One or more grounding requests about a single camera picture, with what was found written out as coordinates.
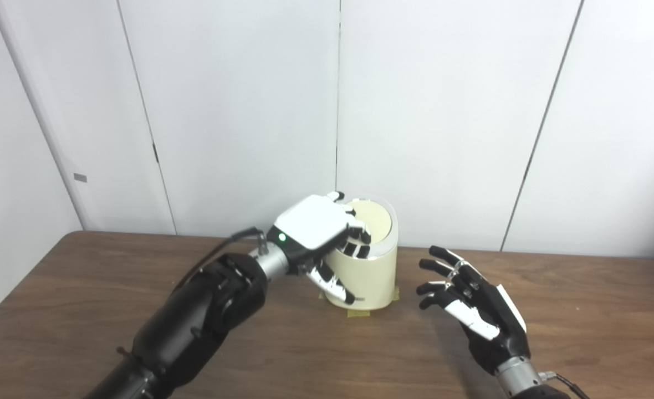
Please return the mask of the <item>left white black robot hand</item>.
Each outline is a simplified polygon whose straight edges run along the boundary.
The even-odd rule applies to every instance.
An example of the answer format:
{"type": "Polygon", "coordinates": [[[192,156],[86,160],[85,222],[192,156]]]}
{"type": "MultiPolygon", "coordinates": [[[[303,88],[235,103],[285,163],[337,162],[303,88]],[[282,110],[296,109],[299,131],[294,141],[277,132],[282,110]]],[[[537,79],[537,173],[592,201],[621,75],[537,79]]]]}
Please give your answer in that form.
{"type": "Polygon", "coordinates": [[[324,258],[348,247],[348,238],[370,245],[372,233],[357,219],[354,208],[342,203],[343,198],[340,191],[305,197],[277,217],[267,232],[267,242],[282,252],[284,275],[306,275],[325,293],[352,305],[355,295],[324,258]]]}

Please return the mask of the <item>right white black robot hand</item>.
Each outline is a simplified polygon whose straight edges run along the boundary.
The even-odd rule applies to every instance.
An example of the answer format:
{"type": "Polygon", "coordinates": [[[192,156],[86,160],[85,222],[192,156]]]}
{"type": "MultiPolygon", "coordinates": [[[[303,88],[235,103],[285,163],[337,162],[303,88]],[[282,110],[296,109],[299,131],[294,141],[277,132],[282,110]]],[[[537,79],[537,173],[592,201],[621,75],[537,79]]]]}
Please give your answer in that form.
{"type": "Polygon", "coordinates": [[[502,285],[487,280],[469,261],[432,245],[419,268],[444,277],[416,288],[418,307],[433,306],[459,322],[472,357],[488,374],[510,359],[531,359],[525,321],[502,285]]]}

